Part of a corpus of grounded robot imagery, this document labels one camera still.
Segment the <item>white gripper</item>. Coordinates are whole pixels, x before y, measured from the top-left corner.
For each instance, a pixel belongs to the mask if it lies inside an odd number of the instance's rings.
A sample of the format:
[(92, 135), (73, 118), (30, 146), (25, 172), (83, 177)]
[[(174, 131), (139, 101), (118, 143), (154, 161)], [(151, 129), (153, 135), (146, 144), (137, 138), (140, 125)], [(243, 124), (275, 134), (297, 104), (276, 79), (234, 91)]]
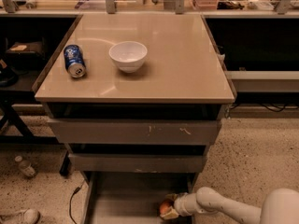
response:
[(190, 213), (187, 211), (186, 208), (186, 197), (188, 196), (187, 193), (170, 193), (166, 194), (165, 198), (170, 201), (174, 201), (174, 208), (169, 207), (167, 209), (164, 209), (160, 217), (164, 220), (169, 220), (169, 219), (175, 219), (178, 218), (179, 216), (182, 217), (187, 217), (190, 215)]

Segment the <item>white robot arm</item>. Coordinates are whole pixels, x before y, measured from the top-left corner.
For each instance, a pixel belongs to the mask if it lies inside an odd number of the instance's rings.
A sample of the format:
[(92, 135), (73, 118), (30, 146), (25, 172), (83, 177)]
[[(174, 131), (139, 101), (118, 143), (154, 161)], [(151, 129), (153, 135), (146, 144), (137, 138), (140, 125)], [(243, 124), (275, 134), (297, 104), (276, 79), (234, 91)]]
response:
[(160, 217), (165, 220), (217, 212), (239, 224), (299, 224), (299, 193), (292, 189), (275, 189), (259, 208), (201, 187), (194, 193), (168, 194), (159, 207)]

